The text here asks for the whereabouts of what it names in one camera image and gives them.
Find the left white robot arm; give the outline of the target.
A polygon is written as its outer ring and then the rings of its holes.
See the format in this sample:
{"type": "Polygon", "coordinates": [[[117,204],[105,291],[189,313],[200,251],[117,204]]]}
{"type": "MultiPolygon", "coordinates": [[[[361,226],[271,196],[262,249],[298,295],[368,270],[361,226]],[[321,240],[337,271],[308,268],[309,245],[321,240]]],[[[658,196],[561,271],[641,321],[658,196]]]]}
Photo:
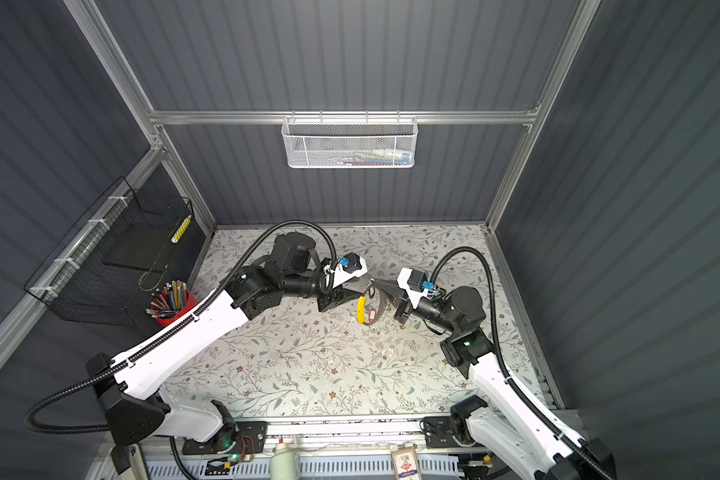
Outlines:
{"type": "Polygon", "coordinates": [[[242,267],[206,310],[194,306],[153,336],[157,347],[138,357],[139,346],[116,355],[124,369],[96,390],[109,432],[118,446],[151,436],[183,437],[214,453],[242,445],[236,422],[219,400],[190,400],[163,393],[164,381],[217,339],[243,326],[285,297],[313,298],[320,312],[358,298],[345,288],[368,271],[356,253],[336,263],[321,259],[315,241],[300,232],[280,234],[270,254],[242,267]]]}

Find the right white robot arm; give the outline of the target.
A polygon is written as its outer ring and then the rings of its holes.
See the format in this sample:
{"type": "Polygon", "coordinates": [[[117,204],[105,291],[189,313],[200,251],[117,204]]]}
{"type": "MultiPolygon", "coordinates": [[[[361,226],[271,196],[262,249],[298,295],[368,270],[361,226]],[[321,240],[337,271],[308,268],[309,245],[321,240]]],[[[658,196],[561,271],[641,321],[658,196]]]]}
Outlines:
{"type": "Polygon", "coordinates": [[[441,350],[477,394],[450,409],[455,441],[479,444],[522,479],[614,479],[615,459],[600,440],[587,440],[539,401],[503,364],[499,346],[481,327],[477,289],[463,286],[438,299],[404,282],[376,280],[399,316],[417,316],[447,333],[441,350]]]}

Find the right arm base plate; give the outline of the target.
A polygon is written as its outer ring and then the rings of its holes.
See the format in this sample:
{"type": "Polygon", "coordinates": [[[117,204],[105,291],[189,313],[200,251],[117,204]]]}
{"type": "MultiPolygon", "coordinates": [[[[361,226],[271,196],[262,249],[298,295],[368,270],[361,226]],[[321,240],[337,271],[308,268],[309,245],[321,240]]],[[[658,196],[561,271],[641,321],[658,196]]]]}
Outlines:
{"type": "Polygon", "coordinates": [[[430,449],[469,448],[474,443],[464,443],[455,436],[449,416],[425,416],[419,421],[419,429],[430,449]]]}

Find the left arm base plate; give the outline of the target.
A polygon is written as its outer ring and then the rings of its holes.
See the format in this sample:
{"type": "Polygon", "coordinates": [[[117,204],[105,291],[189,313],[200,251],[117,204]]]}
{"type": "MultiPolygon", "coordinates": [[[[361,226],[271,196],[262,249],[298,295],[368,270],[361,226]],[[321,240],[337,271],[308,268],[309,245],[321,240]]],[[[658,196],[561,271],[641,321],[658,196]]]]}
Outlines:
{"type": "Polygon", "coordinates": [[[210,440],[199,443],[186,439],[181,449],[183,455],[253,455],[262,453],[269,424],[264,421],[237,422],[235,430],[223,426],[210,440]]]}

